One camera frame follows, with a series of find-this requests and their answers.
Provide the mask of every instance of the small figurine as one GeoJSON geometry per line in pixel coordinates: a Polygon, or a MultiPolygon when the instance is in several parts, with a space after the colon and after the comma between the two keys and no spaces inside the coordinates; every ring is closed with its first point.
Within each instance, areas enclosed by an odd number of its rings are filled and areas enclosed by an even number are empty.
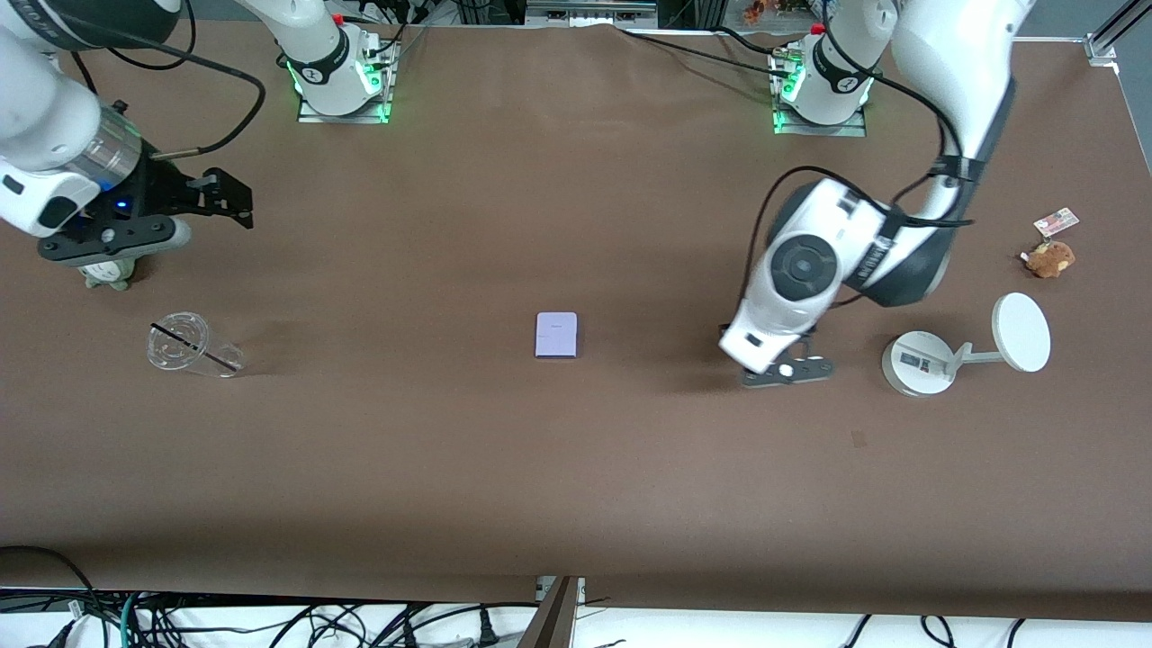
{"type": "Polygon", "coordinates": [[[128,280],[135,270],[136,259],[128,258],[92,263],[81,268],[79,273],[84,276],[85,287],[112,286],[114,291],[127,291],[128,280]]]}
{"type": "Polygon", "coordinates": [[[1045,241],[1031,253],[1021,253],[1024,266],[1040,279],[1055,279],[1069,265],[1076,263],[1076,255],[1067,243],[1045,241]]]}

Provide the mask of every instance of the green toy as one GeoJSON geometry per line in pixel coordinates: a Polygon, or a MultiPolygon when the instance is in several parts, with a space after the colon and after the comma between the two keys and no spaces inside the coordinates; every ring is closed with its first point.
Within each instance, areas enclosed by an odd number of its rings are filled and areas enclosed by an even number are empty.
{"type": "Polygon", "coordinates": [[[89,288],[112,286],[114,291],[127,291],[128,280],[135,270],[136,259],[129,258],[85,265],[79,269],[79,273],[84,276],[84,286],[89,288]]]}

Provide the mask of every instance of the card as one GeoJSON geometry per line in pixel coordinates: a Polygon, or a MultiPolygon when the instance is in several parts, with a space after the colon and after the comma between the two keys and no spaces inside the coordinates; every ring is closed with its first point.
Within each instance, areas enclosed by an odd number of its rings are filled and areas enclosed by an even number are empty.
{"type": "Polygon", "coordinates": [[[576,357],[576,314],[536,315],[536,357],[576,357]]]}
{"type": "Polygon", "coordinates": [[[1079,223],[1079,219],[1076,218],[1076,214],[1073,213],[1073,210],[1063,208],[1056,213],[1053,213],[1052,216],[1046,216],[1040,220],[1037,220],[1032,225],[1034,225],[1036,228],[1040,231],[1041,236],[1044,236],[1045,239],[1051,239],[1055,234],[1063,232],[1064,229],[1068,229],[1069,227],[1076,225],[1077,223],[1079,223]]]}

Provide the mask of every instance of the white round base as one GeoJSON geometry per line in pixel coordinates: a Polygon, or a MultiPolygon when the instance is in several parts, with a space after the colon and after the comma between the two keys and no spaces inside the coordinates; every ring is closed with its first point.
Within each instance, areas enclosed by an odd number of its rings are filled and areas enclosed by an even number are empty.
{"type": "Polygon", "coordinates": [[[912,331],[900,336],[884,349],[884,376],[897,392],[914,398],[938,394],[952,386],[948,374],[953,352],[937,336],[912,331]]]}

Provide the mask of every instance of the brown plush toy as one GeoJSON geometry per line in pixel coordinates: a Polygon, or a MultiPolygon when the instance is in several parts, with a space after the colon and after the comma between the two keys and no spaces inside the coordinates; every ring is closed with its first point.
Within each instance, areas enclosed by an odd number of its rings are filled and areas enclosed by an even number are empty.
{"type": "Polygon", "coordinates": [[[1069,265],[1076,263],[1076,255],[1067,244],[1059,241],[1040,243],[1031,254],[1021,254],[1024,265],[1040,279],[1060,277],[1069,265]]]}

